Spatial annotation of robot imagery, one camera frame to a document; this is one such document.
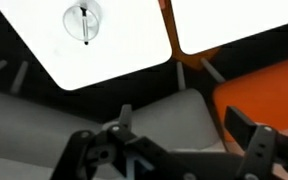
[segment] screw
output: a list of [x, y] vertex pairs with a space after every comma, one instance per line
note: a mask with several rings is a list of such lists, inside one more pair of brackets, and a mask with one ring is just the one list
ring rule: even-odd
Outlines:
[[248, 173], [244, 176], [245, 180], [259, 180], [258, 177], [254, 174]]
[[86, 137], [88, 137], [89, 135], [90, 135], [90, 133], [85, 131], [85, 132], [82, 133], [81, 137], [82, 137], [82, 138], [86, 138]]
[[196, 177], [192, 173], [185, 173], [183, 179], [184, 180], [196, 180]]
[[264, 129], [267, 130], [267, 131], [272, 131], [272, 128], [270, 128], [268, 126], [266, 126]]
[[118, 130], [120, 130], [120, 127], [114, 126], [112, 129], [113, 129], [113, 131], [118, 131]]

